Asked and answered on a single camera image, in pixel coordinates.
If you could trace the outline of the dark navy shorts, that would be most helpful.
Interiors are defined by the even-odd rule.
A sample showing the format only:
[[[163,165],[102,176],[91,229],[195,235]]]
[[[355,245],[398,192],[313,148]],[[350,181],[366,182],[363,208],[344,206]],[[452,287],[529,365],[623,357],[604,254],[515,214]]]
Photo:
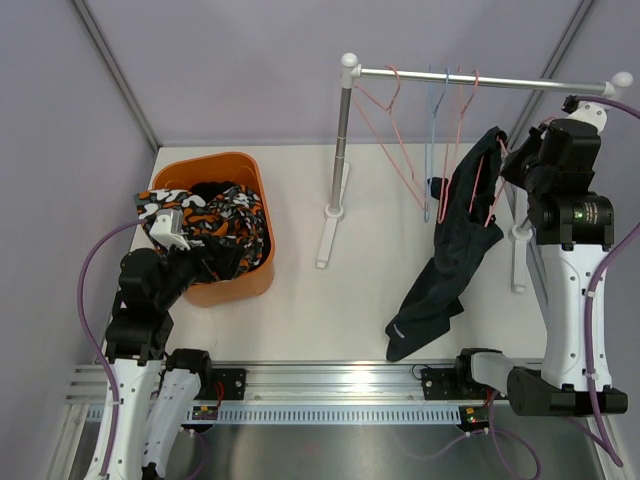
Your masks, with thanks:
[[[496,220],[491,226],[469,220],[457,202],[454,173],[446,218],[435,226],[433,255],[385,328],[389,362],[400,361],[449,332],[451,319],[464,312],[460,296],[486,253],[504,237]],[[441,182],[440,177],[432,180],[434,199],[439,198]]]

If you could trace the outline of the pink wire hanger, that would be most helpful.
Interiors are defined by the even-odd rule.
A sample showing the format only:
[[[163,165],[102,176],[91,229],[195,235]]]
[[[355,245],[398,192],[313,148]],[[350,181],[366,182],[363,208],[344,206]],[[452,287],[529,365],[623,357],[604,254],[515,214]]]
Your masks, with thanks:
[[[383,140],[383,137],[381,136],[379,131],[376,129],[376,127],[372,123],[370,117],[367,115],[366,110],[363,108],[358,98],[354,98],[352,102],[356,107],[357,112],[360,114],[361,118],[365,122],[365,125],[369,129],[370,133],[373,135],[374,139],[376,140],[378,146],[382,149],[382,152],[384,153],[385,157],[391,164],[394,172],[396,173],[398,178],[401,180],[406,190],[409,192],[412,199],[418,205],[420,210],[423,213],[427,214],[429,212],[429,200],[428,200],[428,195],[426,191],[426,186],[424,183],[420,182],[417,178],[415,165],[407,150],[406,144],[401,135],[400,129],[398,127],[398,124],[395,118],[394,107],[402,89],[402,79],[398,69],[391,64],[387,64],[384,67],[384,71],[386,73],[390,73],[392,77],[395,79],[395,90],[391,95],[390,99],[386,103],[383,103],[379,99],[377,99],[369,90],[364,88],[359,82],[354,83],[354,89],[358,91],[363,98],[367,99],[372,105],[374,105],[381,112],[384,112],[386,114],[396,140],[396,145],[399,147],[400,153],[404,160],[404,166],[400,165],[396,157],[389,150],[388,144]]]

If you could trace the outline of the orange grey camouflage shorts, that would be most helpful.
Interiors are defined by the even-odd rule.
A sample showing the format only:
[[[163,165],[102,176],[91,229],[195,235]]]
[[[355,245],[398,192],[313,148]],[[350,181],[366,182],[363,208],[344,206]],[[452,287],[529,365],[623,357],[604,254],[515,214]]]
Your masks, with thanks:
[[[246,185],[236,184],[210,202],[205,202],[189,189],[161,188],[136,194],[134,203],[138,218],[145,222],[142,225],[143,231],[155,251],[164,256],[181,250],[166,250],[151,239],[149,229],[159,210],[182,211],[182,229],[191,246],[186,253],[199,267],[199,275],[195,281],[197,284],[230,281],[213,280],[204,265],[201,239],[206,235],[218,237],[225,245],[243,248],[244,256],[240,262],[240,270],[234,279],[256,269],[263,262],[263,255],[268,249],[264,205],[260,196]]]

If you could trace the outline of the black shorts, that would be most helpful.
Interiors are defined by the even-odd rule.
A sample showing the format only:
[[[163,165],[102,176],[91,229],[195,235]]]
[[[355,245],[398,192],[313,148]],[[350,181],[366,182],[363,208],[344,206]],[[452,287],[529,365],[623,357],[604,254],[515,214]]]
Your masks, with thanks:
[[[216,198],[218,195],[223,194],[227,190],[236,186],[236,183],[231,181],[223,181],[223,182],[200,182],[194,184],[189,191],[194,195],[201,197],[205,202],[210,202],[212,199]]]

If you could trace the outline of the blue wire hanger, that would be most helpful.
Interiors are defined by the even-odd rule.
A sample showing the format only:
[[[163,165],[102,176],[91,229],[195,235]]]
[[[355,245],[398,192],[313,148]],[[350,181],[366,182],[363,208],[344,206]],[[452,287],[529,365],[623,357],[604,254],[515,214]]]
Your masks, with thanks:
[[[429,125],[430,125],[430,133],[427,136],[427,140],[425,142],[424,149],[424,186],[426,191],[425,198],[425,211],[424,211],[424,222],[428,223],[432,217],[432,196],[431,196],[431,184],[434,173],[434,158],[435,158],[435,134],[437,127],[437,118],[440,110],[440,106],[444,100],[446,90],[449,84],[449,76],[450,69],[446,68],[444,71],[445,80],[442,90],[438,96],[435,95],[433,86],[431,83],[427,85],[427,100],[428,107],[430,112],[429,117]]]

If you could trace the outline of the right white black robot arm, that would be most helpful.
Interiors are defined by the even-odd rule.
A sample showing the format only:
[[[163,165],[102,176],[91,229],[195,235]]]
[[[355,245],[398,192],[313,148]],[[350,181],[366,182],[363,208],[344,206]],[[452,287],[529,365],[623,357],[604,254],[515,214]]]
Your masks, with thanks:
[[[531,129],[506,160],[502,177],[528,197],[546,275],[546,346],[542,366],[519,366],[502,352],[464,349],[454,388],[474,397],[503,393],[520,416],[623,414],[628,396],[615,388],[604,342],[605,268],[614,245],[614,207],[591,191],[600,127],[562,118]]]

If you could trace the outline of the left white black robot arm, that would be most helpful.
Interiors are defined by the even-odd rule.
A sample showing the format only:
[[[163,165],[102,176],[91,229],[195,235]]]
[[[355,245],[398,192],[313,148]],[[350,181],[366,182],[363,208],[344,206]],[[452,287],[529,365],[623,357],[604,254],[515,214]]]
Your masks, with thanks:
[[[241,400],[246,370],[214,366],[204,350],[166,351],[173,328],[170,307],[198,279],[199,255],[160,255],[142,248],[120,263],[119,289],[104,347],[96,349],[107,376],[107,393],[88,479],[163,479],[173,444],[195,400],[213,410]]]

